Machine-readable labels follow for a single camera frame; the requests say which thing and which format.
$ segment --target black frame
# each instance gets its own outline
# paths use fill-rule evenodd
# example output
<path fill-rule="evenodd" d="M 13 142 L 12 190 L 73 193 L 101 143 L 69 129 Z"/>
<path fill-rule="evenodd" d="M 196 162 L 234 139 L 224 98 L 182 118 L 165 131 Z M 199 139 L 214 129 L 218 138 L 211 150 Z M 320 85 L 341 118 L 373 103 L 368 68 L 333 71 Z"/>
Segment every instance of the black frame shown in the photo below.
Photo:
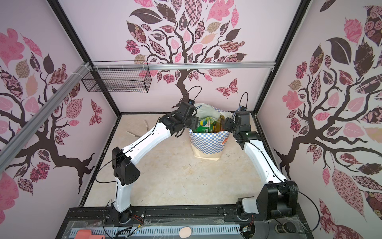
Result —
<path fill-rule="evenodd" d="M 74 47 L 77 49 L 78 53 L 80 54 L 81 58 L 83 59 L 84 62 L 89 62 L 90 66 L 93 67 L 93 63 L 88 55 L 88 53 L 86 52 L 83 44 L 81 43 L 78 35 L 76 34 L 73 26 L 71 25 L 68 17 L 66 16 L 64 10 L 62 9 L 60 3 L 58 2 L 58 0 L 47 0 L 49 5 L 51 6 L 52 10 L 54 11 L 54 13 L 56 14 L 58 20 L 60 21 L 61 25 L 63 26 L 64 30 L 66 31 L 66 33 L 68 34 L 69 38 L 71 39 Z M 273 162 L 276 164 L 275 162 L 275 159 L 273 157 L 273 154 L 270 150 L 270 147 L 269 147 L 269 144 L 265 138 L 265 134 L 262 130 L 262 127 L 260 125 L 260 122 L 258 120 L 258 117 L 257 117 L 257 114 L 260 110 L 260 107 L 267 95 L 267 92 L 268 90 L 270 89 L 270 86 L 277 74 L 277 71 L 279 70 L 281 64 L 282 64 L 282 61 L 286 55 L 286 52 L 296 34 L 296 31 L 298 30 L 301 22 L 302 22 L 302 19 L 306 13 L 306 10 L 309 6 L 309 3 L 310 3 L 311 0 L 301 0 L 300 2 L 300 5 L 296 11 L 296 14 L 293 18 L 293 21 L 291 23 L 291 26 L 287 32 L 287 35 L 283 41 L 283 44 L 280 48 L 280 51 L 276 57 L 276 60 L 275 60 L 275 66 L 273 68 L 273 70 L 271 71 L 271 73 L 269 74 L 268 78 L 266 79 L 266 82 L 264 84 L 264 87 L 260 93 L 260 97 L 256 103 L 256 106 L 252 112 L 252 116 L 253 116 L 253 120 L 255 122 L 255 125 L 256 125 L 256 128 L 257 128 L 257 131 L 260 135 L 260 137 L 262 138 L 263 142 L 264 142 L 264 146 L 265 146 L 265 150 L 267 151 L 267 153 L 269 154 L 269 156 L 272 158 Z M 94 78 L 95 79 L 100 79 L 99 75 L 97 72 L 94 73 Z M 104 96 L 106 97 L 106 100 L 109 102 L 111 108 L 113 109 L 113 111 L 115 112 L 115 114 L 117 115 L 117 120 L 116 120 L 116 123 L 112 129 L 112 132 L 111 134 L 109 135 L 109 138 L 107 140 L 107 143 L 105 145 L 105 148 L 100 156 L 100 159 L 98 160 L 98 163 L 95 167 L 95 169 L 93 170 L 93 174 L 92 174 L 92 177 L 87 185 L 87 188 L 84 192 L 84 195 L 82 197 L 82 200 L 80 202 L 80 205 L 79 207 L 76 207 L 76 208 L 70 208 L 64 221 L 63 221 L 63 224 L 56 236 L 56 239 L 60 239 L 65 231 L 65 228 L 66 226 L 68 225 L 68 222 L 71 221 L 71 220 L 93 220 L 93 219 L 97 219 L 97 220 L 102 220 L 103 219 L 103 212 L 105 210 L 104 207 L 84 207 L 84 204 L 86 202 L 86 199 L 89 195 L 89 192 L 90 192 L 90 189 L 95 181 L 95 177 L 101 167 L 101 164 L 104 160 L 104 157 L 105 157 L 105 154 L 110 146 L 110 143 L 111 143 L 111 140 L 117 130 L 117 127 L 118 127 L 118 124 L 122 118 L 122 115 L 124 114 L 166 114 L 168 112 L 120 112 L 120 110 L 118 109 L 116 103 L 114 102 L 113 98 L 111 97 L 110 93 L 106 90 L 106 87 L 104 85 L 104 83 L 102 82 L 102 80 L 97 80 L 97 84 L 99 85 L 100 89 L 102 90 Z M 188 209 L 185 209 L 185 208 L 182 208 L 184 206 L 136 206 L 134 208 L 137 208 L 138 210 L 149 210 L 149 209 L 153 209 L 153 208 L 158 208 L 158 209 L 173 209 L 173 210 L 199 210 L 199 213 L 197 213 L 197 216 L 195 216 L 195 212 L 193 213 L 189 213 L 190 211 L 188 212 L 185 212 L 182 217 L 189 217 L 189 218 L 192 218 L 192 217 L 200 217 L 200 216 L 208 216 L 211 212 L 208 211 L 210 208 L 216 208 L 217 206 L 221 206 L 221 207 L 231 207 L 231 208 L 235 208 L 236 205 L 195 205 L 195 206 L 186 206 Z M 305 220 L 305 217 L 303 215 L 303 212 L 300 208 L 300 206 L 298 205 L 298 208 L 297 208 L 297 215 L 299 215 L 299 218 L 301 220 L 301 222 L 305 225 L 305 227 L 309 229 L 309 226 Z M 173 215 L 171 214 L 168 214 L 168 215 L 163 215 L 163 218 L 168 218 L 168 219 L 171 219 L 173 218 Z M 313 239 L 313 236 L 311 233 L 307 234 L 307 237 L 309 239 Z"/>

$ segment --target patterned leaf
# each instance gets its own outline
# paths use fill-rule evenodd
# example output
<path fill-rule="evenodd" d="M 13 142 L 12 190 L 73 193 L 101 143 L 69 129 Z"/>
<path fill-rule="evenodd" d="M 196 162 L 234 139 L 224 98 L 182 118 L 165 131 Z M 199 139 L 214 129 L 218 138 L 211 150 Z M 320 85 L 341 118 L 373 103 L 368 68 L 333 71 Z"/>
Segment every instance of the patterned leaf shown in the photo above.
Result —
<path fill-rule="evenodd" d="M 316 114 L 314 118 L 318 121 L 323 121 L 323 120 L 326 120 L 329 117 L 329 115 L 330 114 L 328 112 L 321 112 Z"/>
<path fill-rule="evenodd" d="M 340 37 L 327 40 L 332 44 L 332 58 L 339 63 L 349 64 L 351 59 L 351 47 L 349 43 Z"/>
<path fill-rule="evenodd" d="M 21 99 L 23 96 L 23 88 L 20 85 L 20 82 L 11 74 L 4 71 L 0 67 L 0 77 L 4 82 L 5 87 L 17 98 Z"/>
<path fill-rule="evenodd" d="M 311 144 L 309 145 L 308 149 L 306 150 L 307 153 L 313 153 L 316 148 L 318 147 L 318 145 L 315 145 L 315 144 Z"/>
<path fill-rule="evenodd" d="M 150 34 L 150 36 L 154 37 L 155 40 L 157 40 L 157 41 L 161 41 L 161 40 L 163 40 L 165 38 L 165 36 L 160 34 L 160 33 Z"/>
<path fill-rule="evenodd" d="M 220 22 L 213 22 L 213 23 L 210 23 L 207 27 L 207 32 L 209 33 L 214 33 L 220 26 Z"/>
<path fill-rule="evenodd" d="M 158 53 L 159 55 L 162 55 L 164 57 L 166 57 L 166 52 L 165 52 L 165 49 L 159 45 L 158 43 L 152 41 L 151 39 L 150 40 L 150 44 L 151 44 L 151 47 L 153 48 L 153 50 Z"/>
<path fill-rule="evenodd" d="M 382 186 L 379 183 L 377 183 L 374 179 L 369 178 L 368 176 L 353 176 L 353 179 L 362 187 L 382 191 Z"/>
<path fill-rule="evenodd" d="M 55 132 L 58 136 L 60 136 L 61 138 L 66 138 L 66 137 L 69 137 L 70 134 L 68 134 L 67 132 L 65 132 L 65 130 L 62 130 L 62 129 L 58 129 L 56 130 Z"/>
<path fill-rule="evenodd" d="M 376 89 L 378 89 L 381 82 L 382 82 L 382 74 L 373 76 L 373 77 L 367 79 L 366 81 L 362 82 L 355 89 L 355 91 L 358 93 L 361 93 L 361 94 L 371 93 L 371 92 L 375 91 Z"/>
<path fill-rule="evenodd" d="M 311 87 L 312 104 L 314 104 L 318 100 L 318 97 L 320 97 L 320 93 L 321 93 L 321 81 L 320 81 L 320 73 L 318 73 Z"/>
<path fill-rule="evenodd" d="M 193 54 L 192 54 L 192 52 L 191 52 L 191 54 L 189 54 L 188 57 L 187 57 L 187 61 L 188 61 L 189 63 L 192 63 L 193 60 L 194 60 L 194 56 L 193 56 Z"/>
<path fill-rule="evenodd" d="M 214 60 L 218 59 L 219 56 L 220 56 L 220 50 L 217 49 L 217 50 L 215 51 L 215 54 L 214 54 Z"/>
<path fill-rule="evenodd" d="M 178 79 L 180 77 L 180 71 L 176 70 L 175 71 L 175 78 Z"/>
<path fill-rule="evenodd" d="M 379 217 L 379 219 L 382 220 L 382 194 L 379 192 L 362 192 L 366 198 L 367 203 L 369 204 L 375 215 L 377 215 L 377 217 Z"/>
<path fill-rule="evenodd" d="M 324 83 L 327 85 L 331 85 L 334 83 L 332 75 L 327 71 L 324 71 Z"/>
<path fill-rule="evenodd" d="M 377 44 L 378 47 L 382 39 L 382 6 L 364 6 L 364 8 L 367 10 L 366 23 L 364 27 L 365 35 Z"/>
<path fill-rule="evenodd" d="M 375 107 L 369 111 L 361 120 L 369 124 L 380 124 L 382 122 L 382 107 Z"/>
<path fill-rule="evenodd" d="M 353 155 L 349 154 L 349 153 L 342 154 L 340 156 L 340 159 L 342 159 L 343 161 L 345 161 L 347 163 L 350 163 L 350 164 L 362 164 L 362 163 L 358 162 L 356 160 L 356 158 Z"/>
<path fill-rule="evenodd" d="M 41 72 L 41 67 L 40 67 L 40 63 L 39 61 L 37 60 L 37 58 L 33 55 L 33 53 L 31 53 L 32 56 L 31 56 L 31 59 L 29 60 L 29 64 L 31 65 L 31 67 L 37 71 L 37 72 Z"/>
<path fill-rule="evenodd" d="M 227 31 L 229 24 L 230 24 L 230 20 L 220 27 L 220 35 L 221 36 Z"/>
<path fill-rule="evenodd" d="M 226 42 L 222 45 L 219 45 L 223 50 L 226 52 L 237 52 L 239 50 L 239 47 L 242 47 L 245 44 L 244 41 L 241 43 L 238 42 Z"/>
<path fill-rule="evenodd" d="M 19 78 L 27 78 L 29 73 L 29 65 L 26 63 L 26 59 L 17 63 L 16 74 Z"/>
<path fill-rule="evenodd" d="M 157 9 L 160 14 L 162 14 L 163 18 L 167 21 L 170 21 L 172 23 L 175 23 L 175 13 L 169 6 L 162 3 L 157 3 Z"/>
<path fill-rule="evenodd" d="M 58 68 L 55 70 L 50 78 L 48 85 L 61 85 L 68 78 L 66 72 L 66 65 L 62 64 L 62 69 Z"/>
<path fill-rule="evenodd" d="M 204 75 L 204 77 L 206 78 L 207 81 L 212 81 L 212 78 L 209 76 L 209 75 Z"/>
<path fill-rule="evenodd" d="M 212 40 L 215 38 L 215 33 L 210 33 L 208 35 L 206 35 L 201 41 L 200 43 L 202 44 L 209 44 L 210 42 L 212 42 Z"/>
<path fill-rule="evenodd" d="M 355 98 L 353 100 L 351 100 L 349 103 L 348 103 L 348 109 L 351 111 L 351 112 L 357 112 L 359 111 L 359 109 L 361 108 L 361 106 L 363 106 L 363 101 L 364 101 L 364 97 L 359 97 L 359 98 Z"/>
<path fill-rule="evenodd" d="M 50 162 L 48 151 L 39 150 L 39 151 L 37 151 L 37 155 L 40 157 L 40 159 Z"/>
<path fill-rule="evenodd" d="M 365 38 L 363 38 L 362 43 L 358 45 L 356 58 L 354 61 L 354 69 L 359 77 L 362 77 L 366 72 L 368 72 L 374 62 L 373 48 L 364 40 Z"/>
<path fill-rule="evenodd" d="M 329 184 L 330 181 L 330 173 L 329 173 L 329 168 L 325 168 L 324 171 L 322 172 L 322 179 L 325 182 L 325 186 Z"/>
<path fill-rule="evenodd" d="M 37 81 L 34 75 L 31 75 L 28 78 L 25 84 L 25 88 L 26 88 L 26 94 L 28 95 L 28 97 L 34 95 L 37 92 Z"/>
<path fill-rule="evenodd" d="M 78 121 L 78 120 L 71 120 L 71 121 L 69 121 L 68 122 L 68 124 L 70 125 L 70 126 L 76 126 L 76 125 L 78 125 L 80 122 Z"/>
<path fill-rule="evenodd" d="M 231 72 L 229 69 L 208 69 L 207 71 L 213 77 L 221 77 Z"/>
<path fill-rule="evenodd" d="M 312 73 L 312 76 L 318 71 L 324 59 L 324 52 L 321 49 L 321 44 L 314 51 L 311 62 L 309 63 L 309 70 Z"/>
<path fill-rule="evenodd" d="M 351 177 L 342 171 L 334 169 L 332 182 L 340 197 L 352 208 L 357 210 L 363 217 L 365 217 L 363 213 L 363 199 L 361 191 L 358 189 Z"/>
<path fill-rule="evenodd" d="M 382 165 L 380 164 L 364 164 L 361 167 L 357 168 L 361 172 L 367 175 L 374 175 L 379 173 L 382 170 Z"/>
<path fill-rule="evenodd" d="M 351 75 L 345 71 L 340 70 L 340 82 L 343 85 L 351 85 L 354 83 Z"/>
<path fill-rule="evenodd" d="M 162 21 L 162 18 L 154 11 L 147 8 L 140 8 L 133 11 L 130 16 L 137 16 L 147 24 L 155 24 Z"/>
<path fill-rule="evenodd" d="M 179 53 L 175 56 L 175 63 L 179 62 L 181 58 L 182 58 L 182 53 L 179 52 Z"/>
<path fill-rule="evenodd" d="M 18 177 L 18 176 L 22 177 L 26 173 L 26 171 L 27 171 L 26 165 L 24 165 L 19 170 L 17 170 L 17 172 L 16 172 L 16 174 L 15 174 L 15 176 L 13 178 Z"/>
<path fill-rule="evenodd" d="M 301 87 L 301 81 L 300 80 L 294 80 L 294 81 L 292 81 L 292 83 L 290 83 L 289 87 L 291 90 L 296 91 Z"/>
<path fill-rule="evenodd" d="M 382 143 L 382 128 L 364 128 L 367 135 L 374 141 Z"/>
<path fill-rule="evenodd" d="M 199 22 L 199 24 L 197 25 L 196 27 L 196 30 L 195 30 L 195 40 L 199 40 L 202 38 L 204 34 L 204 22 L 203 20 Z"/>
<path fill-rule="evenodd" d="M 362 131 L 361 127 L 353 122 L 349 122 L 345 125 L 343 129 L 343 134 L 349 138 L 357 138 L 363 136 L 365 133 Z"/>
<path fill-rule="evenodd" d="M 25 192 L 30 192 L 33 195 L 33 184 L 27 179 L 19 178 L 17 180 L 17 185 L 19 188 Z"/>
<path fill-rule="evenodd" d="M 194 79 L 196 79 L 198 81 L 199 75 L 198 75 L 197 71 L 194 71 L 193 75 L 194 75 Z"/>
<path fill-rule="evenodd" d="M 340 97 L 338 95 L 338 92 L 332 94 L 328 99 L 328 105 L 332 107 L 336 107 L 338 105 Z"/>
<path fill-rule="evenodd" d="M 167 33 L 172 33 L 175 30 L 175 27 L 170 25 L 161 26 L 160 28 L 162 28 Z"/>
<path fill-rule="evenodd" d="M 157 79 L 158 79 L 158 82 L 162 79 L 162 72 L 161 71 L 158 71 Z"/>
<path fill-rule="evenodd" d="M 171 0 L 171 4 L 174 7 L 176 13 L 178 13 L 180 7 L 182 6 L 182 0 Z"/>
<path fill-rule="evenodd" d="M 58 144 L 58 145 L 65 145 L 64 142 L 62 141 L 62 138 L 58 135 L 54 135 L 54 141 Z"/>
<path fill-rule="evenodd" d="M 52 74 L 54 72 L 53 61 L 50 58 L 49 54 L 44 58 L 43 65 L 47 74 Z"/>
<path fill-rule="evenodd" d="M 337 134 L 341 130 L 341 128 L 342 127 L 334 127 L 334 126 L 330 127 L 328 131 L 326 132 L 326 136 L 329 137 L 329 136 L 333 136 Z"/>
<path fill-rule="evenodd" d="M 238 21 L 239 21 L 239 12 L 236 10 L 236 7 L 235 7 L 232 11 L 232 16 L 231 16 L 232 28 L 235 28 Z"/>
<path fill-rule="evenodd" d="M 298 133 L 299 135 L 306 135 L 309 132 L 309 125 L 306 125 L 301 128 L 300 132 Z"/>
<path fill-rule="evenodd" d="M 182 16 L 179 19 L 179 31 L 183 31 L 187 27 L 187 18 L 185 12 L 183 12 Z"/>
<path fill-rule="evenodd" d="M 313 164 L 317 160 L 319 160 L 321 158 L 321 156 L 322 156 L 322 149 L 321 149 L 321 147 L 317 147 L 317 149 L 313 152 Z"/>
<path fill-rule="evenodd" d="M 81 99 L 72 99 L 72 101 L 68 104 L 66 108 L 66 117 L 74 119 L 76 118 L 80 113 L 82 109 L 82 100 Z"/>
<path fill-rule="evenodd" d="M 296 110 L 296 109 L 292 110 L 291 112 L 289 112 L 287 118 L 293 118 L 293 116 L 294 116 L 296 113 L 297 113 L 297 110 Z"/>

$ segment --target tree mural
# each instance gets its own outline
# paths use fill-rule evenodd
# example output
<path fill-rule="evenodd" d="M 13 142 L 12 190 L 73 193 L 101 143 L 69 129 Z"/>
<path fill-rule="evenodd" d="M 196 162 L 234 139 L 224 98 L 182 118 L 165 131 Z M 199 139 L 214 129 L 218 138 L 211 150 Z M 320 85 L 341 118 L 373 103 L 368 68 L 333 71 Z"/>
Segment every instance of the tree mural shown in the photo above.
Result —
<path fill-rule="evenodd" d="M 356 19 L 346 19 L 345 33 L 350 43 L 340 37 L 328 39 L 331 54 L 325 54 L 320 44 L 309 65 L 302 62 L 297 66 L 297 79 L 289 85 L 287 95 L 282 97 L 291 110 L 286 118 L 291 120 L 292 144 L 287 154 L 274 150 L 281 159 L 281 171 L 285 168 L 291 178 L 290 163 L 297 150 L 302 145 L 308 145 L 306 153 L 312 153 L 313 163 L 322 159 L 325 184 L 329 184 L 331 178 L 340 197 L 363 217 L 364 195 L 373 212 L 382 219 L 382 194 L 369 192 L 369 189 L 382 191 L 382 186 L 370 177 L 380 173 L 382 165 L 366 163 L 365 159 L 356 159 L 352 155 L 354 152 L 368 152 L 382 157 L 381 152 L 366 144 L 370 141 L 382 143 L 382 128 L 374 127 L 382 123 L 382 107 L 374 107 L 382 100 L 382 74 L 380 70 L 371 70 L 376 59 L 373 47 L 381 51 L 382 7 L 364 8 L 367 18 L 363 37 L 362 24 Z M 352 52 L 351 44 L 354 42 L 358 46 Z M 381 57 L 373 69 L 382 69 L 378 68 Z M 331 67 L 332 60 L 338 67 Z M 329 160 L 333 162 L 333 168 L 329 166 Z M 340 167 L 347 173 L 360 172 L 364 175 L 349 176 L 340 171 Z M 326 228 L 331 227 L 326 223 L 332 222 L 323 220 L 321 224 Z"/>
<path fill-rule="evenodd" d="M 24 58 L 21 53 L 25 48 L 24 44 L 18 42 L 18 33 L 15 30 L 8 28 L 7 33 L 8 36 L 0 33 L 0 57 L 6 67 L 11 60 Z M 48 93 L 52 91 L 54 94 L 57 91 L 53 85 L 63 84 L 68 77 L 65 64 L 55 70 L 49 54 L 43 58 L 40 48 L 32 40 L 26 37 L 23 37 L 23 40 L 29 47 L 31 55 L 17 63 L 15 72 L 18 78 L 12 75 L 9 69 L 5 70 L 0 66 L 0 76 L 5 85 L 2 92 L 6 92 L 0 93 L 0 115 L 8 118 L 7 121 L 0 120 L 0 134 L 10 132 L 11 135 L 9 138 L 0 137 L 0 141 L 4 144 L 8 144 L 25 126 L 30 116 L 33 117 L 39 111 L 40 106 L 48 101 Z M 43 85 L 41 91 L 38 91 L 38 81 Z M 80 84 L 78 83 L 35 133 L 38 141 L 30 143 L 27 148 L 17 154 L 16 158 L 24 160 L 20 163 L 10 164 L 6 168 L 7 170 L 11 167 L 19 167 L 14 178 L 17 178 L 18 187 L 23 191 L 33 194 L 33 183 L 46 179 L 52 166 L 68 166 L 76 168 L 78 172 L 79 193 L 84 173 L 90 174 L 93 170 L 94 166 L 91 169 L 87 167 L 93 154 L 81 161 L 78 158 L 60 155 L 58 152 L 58 148 L 65 145 L 63 138 L 70 136 L 64 128 L 79 124 L 79 121 L 75 119 L 81 112 L 83 102 L 83 98 L 76 98 L 79 90 Z M 97 105 L 95 108 L 93 106 L 93 110 L 96 114 L 97 112 L 102 113 L 102 109 L 97 108 Z M 69 120 L 60 122 L 64 118 L 69 118 Z"/>
<path fill-rule="evenodd" d="M 240 29 L 234 29 L 239 20 L 236 7 L 230 12 L 234 5 L 233 0 L 184 0 L 184 11 L 182 0 L 135 0 L 143 7 L 133 11 L 130 16 L 136 16 L 145 24 L 134 24 L 127 21 L 128 30 L 134 40 L 128 40 L 126 50 L 136 55 L 136 63 L 147 60 L 149 63 L 201 63 L 201 62 L 240 62 L 246 54 L 236 53 L 242 42 L 234 42 Z M 204 11 L 209 9 L 206 20 L 201 19 Z M 207 27 L 205 21 L 215 19 Z M 148 55 L 139 54 L 141 50 Z M 150 71 L 152 76 L 157 76 L 158 82 L 163 80 L 168 84 L 176 82 L 176 86 L 182 93 L 183 101 L 188 101 L 188 92 L 184 81 L 188 78 L 199 81 L 202 76 L 208 81 L 212 77 L 224 76 L 230 71 L 228 69 L 209 69 L 201 72 L 198 69 Z M 231 82 L 229 87 L 219 87 L 216 90 L 228 97 L 237 92 L 237 81 Z"/>

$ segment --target orange object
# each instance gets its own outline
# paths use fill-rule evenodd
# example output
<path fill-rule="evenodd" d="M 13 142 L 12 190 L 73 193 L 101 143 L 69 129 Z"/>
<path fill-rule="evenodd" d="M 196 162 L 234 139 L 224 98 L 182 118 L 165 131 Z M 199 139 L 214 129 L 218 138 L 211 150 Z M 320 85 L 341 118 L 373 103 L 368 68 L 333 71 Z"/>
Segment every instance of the orange object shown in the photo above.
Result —
<path fill-rule="evenodd" d="M 90 230 L 79 230 L 74 239 L 105 239 L 103 235 L 92 235 Z"/>

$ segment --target metal frame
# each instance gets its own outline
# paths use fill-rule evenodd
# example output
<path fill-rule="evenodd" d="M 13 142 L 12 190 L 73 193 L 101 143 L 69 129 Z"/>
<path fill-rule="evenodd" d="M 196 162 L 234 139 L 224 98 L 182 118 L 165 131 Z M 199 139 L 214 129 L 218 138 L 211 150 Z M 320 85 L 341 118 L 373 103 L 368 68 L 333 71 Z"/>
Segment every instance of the metal frame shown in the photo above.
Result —
<path fill-rule="evenodd" d="M 45 103 L 20 132 L 5 145 L 0 154 L 0 173 L 10 164 L 25 144 L 33 137 L 44 121 L 53 113 L 57 106 L 64 100 L 65 96 L 82 79 L 82 76 L 89 72 L 89 64 L 83 63 L 77 70 L 65 81 L 57 92 Z"/>

